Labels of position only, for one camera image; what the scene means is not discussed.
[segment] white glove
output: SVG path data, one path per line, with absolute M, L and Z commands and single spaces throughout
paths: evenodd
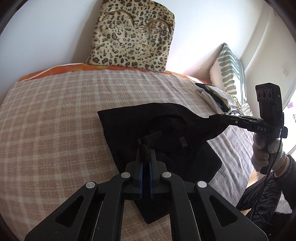
M 276 139 L 274 142 L 268 145 L 267 149 L 268 152 L 262 150 L 265 147 L 265 141 L 266 136 L 260 135 L 255 133 L 253 136 L 253 156 L 252 156 L 252 164 L 255 167 L 256 171 L 260 171 L 262 167 L 268 166 L 268 157 L 269 153 L 276 153 L 279 148 L 279 139 Z M 281 143 L 281 147 L 278 153 L 278 156 L 276 158 L 276 161 L 274 162 L 274 165 L 272 166 L 273 171 L 277 171 L 281 168 L 281 166 L 284 164 L 286 160 L 286 154 L 283 152 L 283 143 Z

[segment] hand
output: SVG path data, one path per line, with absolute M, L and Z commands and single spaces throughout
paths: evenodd
M 268 165 L 268 157 L 269 153 L 276 153 L 279 148 L 279 142 L 280 140 L 277 139 L 271 144 L 268 145 L 267 149 L 268 152 L 263 150 L 265 147 L 265 142 L 267 138 L 263 135 L 259 135 L 257 133 L 253 136 L 253 156 L 252 156 L 252 164 L 255 167 L 256 171 L 260 171 L 262 167 L 266 167 Z M 283 152 L 283 143 L 281 143 L 281 147 L 278 153 L 278 156 L 276 158 L 276 161 L 274 162 L 274 165 L 272 166 L 273 171 L 275 174 L 279 175 L 282 170 L 284 169 L 285 165 L 287 163 L 287 156 L 285 152 Z

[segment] orange fabric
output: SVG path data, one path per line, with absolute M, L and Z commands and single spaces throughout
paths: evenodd
M 51 75 L 56 75 L 56 74 L 63 74 L 63 73 L 67 73 L 67 72 L 73 72 L 73 71 L 102 70 L 102 69 L 108 69 L 108 70 L 125 70 L 125 69 L 129 69 L 129 70 L 138 70 L 140 72 L 148 72 L 148 71 L 150 71 L 150 70 L 146 70 L 146 69 L 135 69 L 135 68 L 121 67 L 121 66 L 102 66 L 102 65 L 98 66 L 98 65 L 90 65 L 90 64 L 73 64 L 73 65 L 54 67 L 51 70 L 48 70 L 45 73 L 32 78 L 31 80 L 40 79 L 40 78 L 43 78 L 43 77 L 46 77 L 46 76 L 51 76 Z M 39 73 L 41 73 L 43 71 L 44 70 L 40 70 L 40 71 L 31 73 L 31 74 L 25 75 L 25 76 L 21 77 L 18 81 L 22 81 L 22 80 L 28 81 L 26 79 L 29 79 L 29 78 L 31 78 L 31 77 L 33 77 L 33 76 L 35 76 L 35 75 L 37 75 L 37 74 L 39 74 Z M 162 73 L 163 74 L 168 74 L 168 75 L 174 74 L 176 76 L 179 76 L 179 77 L 182 77 L 182 78 L 185 78 L 185 79 L 189 79 L 187 76 L 185 76 L 183 74 L 177 74 L 177 73 L 170 72 L 170 71 L 165 71 L 165 72 L 162 72 Z

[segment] striped pillow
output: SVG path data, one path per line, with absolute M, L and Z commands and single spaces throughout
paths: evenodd
M 241 104 L 246 103 L 244 67 L 225 43 L 220 55 L 210 69 L 210 77 L 214 86 L 227 92 Z

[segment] silver screw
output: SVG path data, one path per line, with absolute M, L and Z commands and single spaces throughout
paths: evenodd
M 122 174 L 121 174 L 121 177 L 122 178 L 129 178 L 131 175 L 128 173 L 128 172 L 123 172 Z
M 165 178 L 169 178 L 169 177 L 171 177 L 171 176 L 172 176 L 172 174 L 169 173 L 169 172 L 164 172 L 164 173 L 163 173 L 163 177 L 165 177 Z
M 204 181 L 199 181 L 199 182 L 197 183 L 197 185 L 198 185 L 200 188 L 205 188 L 205 187 L 207 186 L 207 183 L 204 182 Z
M 86 186 L 87 188 L 94 188 L 95 185 L 96 185 L 96 184 L 95 184 L 94 182 L 88 182 L 87 184 L 85 184 L 85 186 Z

